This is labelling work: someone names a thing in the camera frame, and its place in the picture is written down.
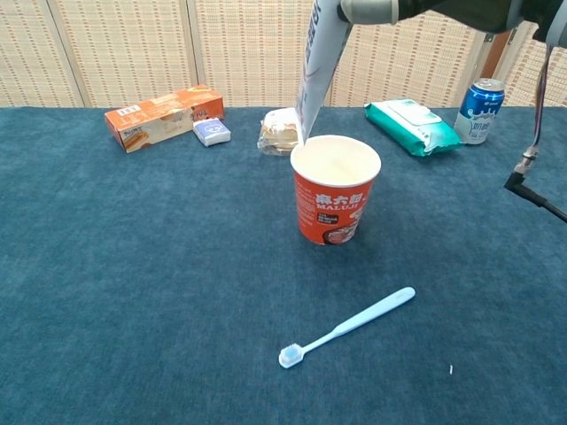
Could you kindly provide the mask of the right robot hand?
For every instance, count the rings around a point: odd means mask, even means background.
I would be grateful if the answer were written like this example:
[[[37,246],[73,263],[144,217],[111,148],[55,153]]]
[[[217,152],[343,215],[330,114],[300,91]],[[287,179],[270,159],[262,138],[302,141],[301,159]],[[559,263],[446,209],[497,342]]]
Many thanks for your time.
[[[354,25],[396,25],[428,11],[477,31],[499,34],[521,23],[522,1],[501,0],[342,0],[338,17]]]

